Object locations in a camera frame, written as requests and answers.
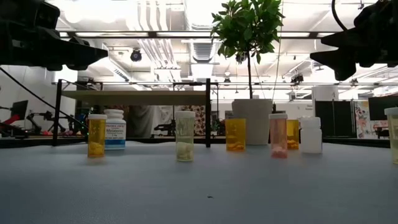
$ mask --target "ceiling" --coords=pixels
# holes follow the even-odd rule
[[[67,31],[148,31],[148,30],[209,30],[211,13],[219,11],[222,0],[52,0],[48,1],[61,9],[62,15],[57,24],[60,32]],[[376,0],[363,0],[368,6]],[[283,1],[282,32],[339,32],[341,29],[330,11],[331,0],[285,0]],[[361,12],[358,9],[360,0],[337,0],[336,10],[342,23],[353,27],[354,18]],[[98,81],[120,82],[113,72],[116,66],[128,74],[132,82],[169,82],[182,80],[201,80],[211,77],[222,82],[229,73],[232,82],[248,82],[246,62],[238,65],[234,59],[223,56],[209,57],[207,64],[197,64],[193,55],[216,52],[219,44],[211,45],[209,40],[193,39],[88,39],[95,47],[105,46],[109,50],[109,62],[103,60],[79,72],[79,76],[94,77]],[[314,39],[282,39],[280,45],[274,43],[274,54],[262,55],[260,64],[251,63],[251,74],[254,82],[290,82],[291,76],[301,73],[304,82],[336,82],[334,73],[322,66],[321,70],[309,59],[309,53],[332,48]],[[140,48],[142,60],[132,62],[130,55],[133,49]],[[158,70],[162,64],[169,70]],[[353,78],[360,83],[382,82],[398,75],[394,69],[384,65],[371,68],[358,67]]]

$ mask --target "table surface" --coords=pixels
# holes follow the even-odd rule
[[[0,149],[0,223],[398,223],[390,150],[324,144],[322,155],[128,143],[88,159],[86,145]]]

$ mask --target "security camera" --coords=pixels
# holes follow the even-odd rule
[[[142,59],[141,50],[140,49],[133,49],[132,53],[131,53],[131,56],[130,56],[130,59],[133,62],[141,61],[141,59]]]

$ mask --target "black cable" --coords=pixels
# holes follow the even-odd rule
[[[333,14],[333,18],[335,18],[335,21],[337,24],[344,30],[346,31],[347,28],[344,26],[344,24],[340,21],[340,19],[337,16],[336,12],[336,0],[331,0],[331,13]]]
[[[55,109],[54,106],[52,106],[50,103],[47,103],[45,100],[41,99],[41,97],[37,96],[34,92],[30,91],[28,88],[26,88],[23,84],[21,84],[18,80],[16,80],[14,77],[12,77],[12,75],[10,75],[8,72],[6,72],[2,67],[0,67],[0,70],[6,74],[10,79],[12,79],[12,81],[14,81],[16,84],[18,84],[20,87],[22,87],[24,90],[28,91],[30,94],[32,94],[34,97],[36,97],[38,100],[40,100],[41,102],[45,103],[47,106]],[[69,115],[67,115],[66,113],[64,113],[63,111],[60,110],[60,113],[65,115],[66,117],[74,120],[75,122],[77,122],[78,124],[82,125],[85,128],[88,128],[87,126],[85,126],[84,124],[82,124],[80,121],[78,121],[77,119],[75,119],[74,117],[71,117]]]

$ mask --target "yellow pill bottle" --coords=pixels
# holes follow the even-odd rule
[[[105,156],[105,127],[107,118],[104,114],[88,115],[88,157]]]

